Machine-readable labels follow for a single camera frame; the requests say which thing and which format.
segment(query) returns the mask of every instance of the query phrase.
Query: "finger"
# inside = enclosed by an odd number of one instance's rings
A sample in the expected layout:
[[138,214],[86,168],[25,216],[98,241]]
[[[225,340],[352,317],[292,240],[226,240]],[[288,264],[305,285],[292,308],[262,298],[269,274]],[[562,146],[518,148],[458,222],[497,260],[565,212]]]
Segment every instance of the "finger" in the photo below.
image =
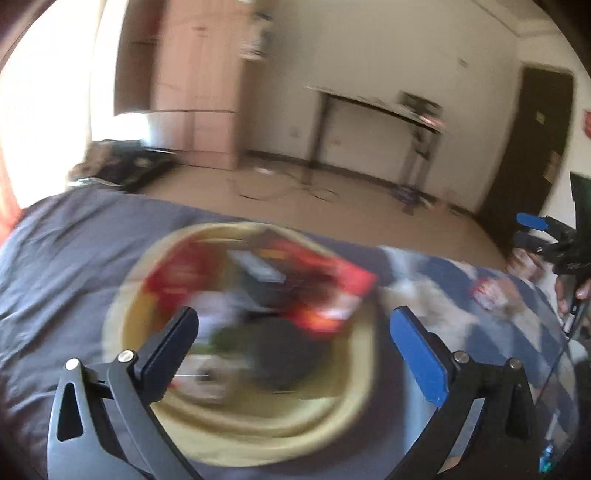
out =
[[562,285],[562,280],[559,278],[556,279],[556,282],[554,283],[554,291],[556,292],[556,296],[559,299],[564,298],[564,287]]
[[591,279],[587,280],[582,287],[577,290],[577,298],[586,300],[591,297]]
[[566,300],[558,301],[558,311],[563,315],[566,315],[569,312],[569,304],[566,303]]

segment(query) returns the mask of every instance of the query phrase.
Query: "hand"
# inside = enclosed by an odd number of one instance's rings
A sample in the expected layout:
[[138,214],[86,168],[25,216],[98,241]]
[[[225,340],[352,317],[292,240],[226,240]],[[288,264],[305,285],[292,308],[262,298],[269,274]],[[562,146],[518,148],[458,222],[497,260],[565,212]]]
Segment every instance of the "hand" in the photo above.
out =
[[[570,311],[570,305],[569,300],[564,297],[564,284],[560,277],[556,279],[554,291],[558,302],[558,312],[561,315],[566,315]],[[591,278],[579,287],[576,295],[579,300],[591,299]]]

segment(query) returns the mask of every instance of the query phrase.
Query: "desk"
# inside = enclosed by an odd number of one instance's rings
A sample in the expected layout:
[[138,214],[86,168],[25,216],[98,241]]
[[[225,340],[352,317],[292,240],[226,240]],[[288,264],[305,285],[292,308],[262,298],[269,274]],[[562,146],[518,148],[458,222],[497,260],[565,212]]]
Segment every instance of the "desk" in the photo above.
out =
[[[429,118],[417,115],[404,105],[392,106],[385,102],[381,102],[379,99],[348,96],[322,87],[310,86],[308,88],[320,94],[320,108],[318,120],[316,122],[316,129],[312,135],[313,144],[311,146],[308,168],[303,174],[302,183],[307,186],[311,186],[312,184],[312,170],[317,169],[320,164],[320,149],[324,143],[327,120],[335,101],[369,108],[393,116],[394,118],[399,118],[414,126],[413,143],[404,164],[402,165],[401,174],[393,192],[398,200],[406,204],[404,211],[412,214],[414,206],[418,203],[419,195],[427,180],[429,169],[433,163],[433,154],[437,149],[439,138],[444,131],[443,123],[439,121],[431,121]],[[414,184],[411,184],[410,177],[413,173],[417,157],[422,158],[423,163],[419,169]]]

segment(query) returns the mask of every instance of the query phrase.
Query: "bed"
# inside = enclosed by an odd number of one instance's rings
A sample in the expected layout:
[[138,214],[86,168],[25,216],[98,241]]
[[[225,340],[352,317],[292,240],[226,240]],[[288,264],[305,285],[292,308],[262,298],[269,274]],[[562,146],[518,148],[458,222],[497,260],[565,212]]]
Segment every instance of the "bed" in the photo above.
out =
[[[102,362],[102,328],[126,275],[155,242],[177,229],[233,222],[212,212],[98,187],[82,187],[30,207],[0,250],[0,439],[34,478],[46,478],[46,435],[64,363]],[[361,419],[329,447],[256,468],[223,469],[194,462],[206,480],[367,478],[381,480],[404,456],[433,413],[388,334],[387,312],[409,303],[431,331],[476,360],[503,364],[518,356],[534,398],[560,357],[560,326],[539,290],[513,279],[527,305],[518,322],[499,322],[472,301],[482,275],[501,275],[445,259],[368,248],[308,235],[372,271],[378,318],[378,373]],[[576,429],[576,389],[567,356],[538,402],[543,435],[556,412],[554,437],[568,445]],[[470,432],[471,416],[463,436]],[[123,443],[129,442],[125,434]],[[461,453],[462,441],[455,454]]]

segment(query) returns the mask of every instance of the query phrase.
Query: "floor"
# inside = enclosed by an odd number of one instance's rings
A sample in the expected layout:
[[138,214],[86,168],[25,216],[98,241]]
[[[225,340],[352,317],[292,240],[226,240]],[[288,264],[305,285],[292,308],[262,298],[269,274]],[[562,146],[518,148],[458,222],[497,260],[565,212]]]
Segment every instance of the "floor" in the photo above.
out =
[[357,244],[390,245],[472,265],[504,268],[501,253],[468,217],[424,207],[409,216],[388,189],[320,171],[314,173],[314,185],[336,193],[319,190],[318,195],[329,200],[322,201],[298,189],[294,178],[301,176],[301,168],[283,163],[271,167],[273,175],[255,171],[252,163],[237,171],[180,166],[143,193]]

